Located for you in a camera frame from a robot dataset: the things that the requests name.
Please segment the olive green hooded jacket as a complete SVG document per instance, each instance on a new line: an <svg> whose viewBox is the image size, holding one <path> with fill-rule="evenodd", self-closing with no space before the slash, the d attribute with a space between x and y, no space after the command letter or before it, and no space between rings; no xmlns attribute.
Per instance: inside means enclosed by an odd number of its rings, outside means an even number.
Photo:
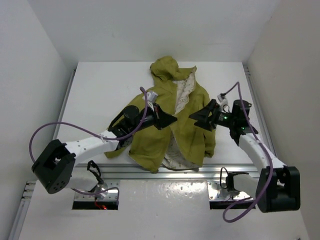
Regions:
<svg viewBox="0 0 320 240"><path fill-rule="evenodd" d="M195 126L189 117L210 102L208 92L196 81L196 71L195 66L180 68L171 56L150 65L155 102L177 118L162 130L151 126L133 135L128 155L152 173L162 165L171 170L197 169L206 157L214 155L215 131Z"/></svg>

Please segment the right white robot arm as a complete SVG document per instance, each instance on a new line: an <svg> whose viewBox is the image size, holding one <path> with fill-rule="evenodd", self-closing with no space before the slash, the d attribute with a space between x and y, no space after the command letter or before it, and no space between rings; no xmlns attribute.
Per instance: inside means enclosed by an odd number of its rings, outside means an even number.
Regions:
<svg viewBox="0 0 320 240"><path fill-rule="evenodd" d="M285 165L260 141L258 131L250 126L250 108L249 102L238 99L233 102L231 112L224 112L212 99L189 118L204 130L228 128L231 139L259 172L258 179L244 171L228 172L225 179L228 192L246 193L263 213L297 211L301 206L300 172L295 166Z"/></svg>

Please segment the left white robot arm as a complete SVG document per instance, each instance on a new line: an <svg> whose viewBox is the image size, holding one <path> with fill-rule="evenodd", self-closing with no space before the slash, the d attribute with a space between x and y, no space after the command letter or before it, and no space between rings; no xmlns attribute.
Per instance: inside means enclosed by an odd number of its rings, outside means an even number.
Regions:
<svg viewBox="0 0 320 240"><path fill-rule="evenodd" d="M99 170L90 169L98 169L93 157L124 149L132 143L137 131L149 127L162 130L176 121L175 116L164 112L157 103L149 103L143 110L129 105L115 117L107 130L97 136L65 143L52 140L31 169L49 194L67 188L100 198L110 187Z"/></svg>

